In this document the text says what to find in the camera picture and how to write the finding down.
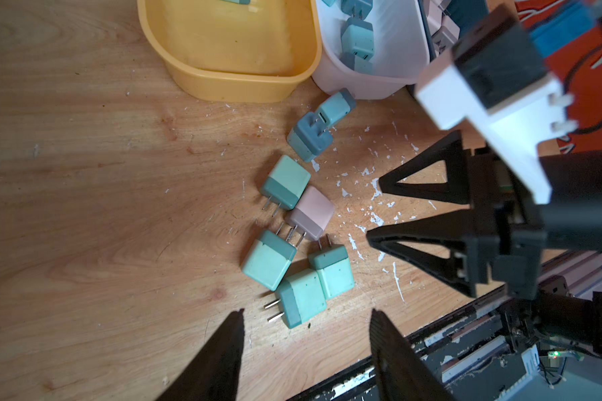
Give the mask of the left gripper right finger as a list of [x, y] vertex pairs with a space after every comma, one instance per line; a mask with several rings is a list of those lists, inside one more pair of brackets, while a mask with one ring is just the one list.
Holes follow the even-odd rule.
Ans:
[[453, 400], [384, 312], [371, 311], [371, 361], [381, 400]]

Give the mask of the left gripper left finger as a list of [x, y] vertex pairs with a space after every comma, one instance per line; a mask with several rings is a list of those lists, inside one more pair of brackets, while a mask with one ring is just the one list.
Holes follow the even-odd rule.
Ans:
[[160, 400], [235, 400], [242, 367], [244, 310], [232, 311]]

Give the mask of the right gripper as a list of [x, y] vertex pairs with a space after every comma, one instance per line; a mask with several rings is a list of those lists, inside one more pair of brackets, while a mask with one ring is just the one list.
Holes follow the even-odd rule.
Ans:
[[371, 247], [466, 297], [491, 280], [510, 297], [537, 297], [547, 231], [530, 192], [495, 154], [470, 154], [455, 130], [378, 184], [385, 194], [470, 209], [377, 227], [366, 233]]

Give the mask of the blue plug pile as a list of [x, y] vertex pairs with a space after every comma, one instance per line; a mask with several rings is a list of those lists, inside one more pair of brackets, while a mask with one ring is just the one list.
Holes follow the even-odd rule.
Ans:
[[343, 53], [339, 60], [347, 68], [356, 73], [363, 75], [373, 75], [374, 73], [374, 65], [370, 61], [367, 61], [352, 53]]
[[350, 53], [366, 61], [371, 61], [375, 55], [374, 28], [365, 20], [348, 18], [341, 28], [340, 39], [343, 53]]

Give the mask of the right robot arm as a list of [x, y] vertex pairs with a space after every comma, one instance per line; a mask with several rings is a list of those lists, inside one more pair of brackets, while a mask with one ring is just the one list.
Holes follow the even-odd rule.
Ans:
[[532, 192], [489, 148], [466, 150], [453, 131], [383, 175], [382, 192], [456, 204], [454, 212], [378, 227], [376, 250], [401, 259], [468, 297], [489, 282], [532, 300], [547, 249], [602, 252], [602, 150], [545, 156], [550, 201]]

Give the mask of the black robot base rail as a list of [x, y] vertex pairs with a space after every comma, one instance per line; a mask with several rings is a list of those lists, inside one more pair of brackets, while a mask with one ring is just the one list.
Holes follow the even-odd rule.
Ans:
[[[602, 400], [602, 253], [555, 257], [538, 289], [494, 290], [404, 338], [453, 400]], [[381, 400], [371, 356], [299, 399]]]

